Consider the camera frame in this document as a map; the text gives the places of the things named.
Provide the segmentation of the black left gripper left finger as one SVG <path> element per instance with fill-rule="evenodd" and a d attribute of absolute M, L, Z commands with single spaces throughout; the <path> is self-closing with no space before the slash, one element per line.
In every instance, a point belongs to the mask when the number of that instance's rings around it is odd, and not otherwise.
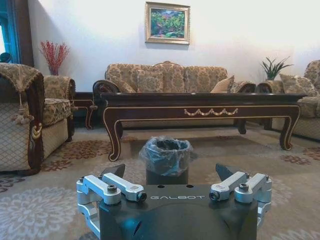
<path fill-rule="evenodd" d="M 76 182 L 77 208 L 84 215 L 86 225 L 99 236 L 100 220 L 94 202 L 102 201 L 108 206 L 121 202 L 122 197 L 129 202 L 142 203 L 147 199 L 147 193 L 140 184 L 129 182 L 119 174 L 125 172 L 124 164 L 106 168 L 99 176 L 86 175 Z"/>

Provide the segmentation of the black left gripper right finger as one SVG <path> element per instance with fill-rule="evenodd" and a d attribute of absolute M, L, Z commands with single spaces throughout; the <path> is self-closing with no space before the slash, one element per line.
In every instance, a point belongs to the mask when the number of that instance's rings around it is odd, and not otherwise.
<path fill-rule="evenodd" d="M 221 182 L 212 184 L 209 198 L 220 202 L 229 199 L 233 193 L 234 199 L 242 204 L 257 201 L 257 228 L 264 222 L 264 215 L 272 205 L 272 180 L 267 174 L 257 173 L 250 176 L 249 173 L 240 171 L 234 166 L 217 163 L 215 165 Z"/>

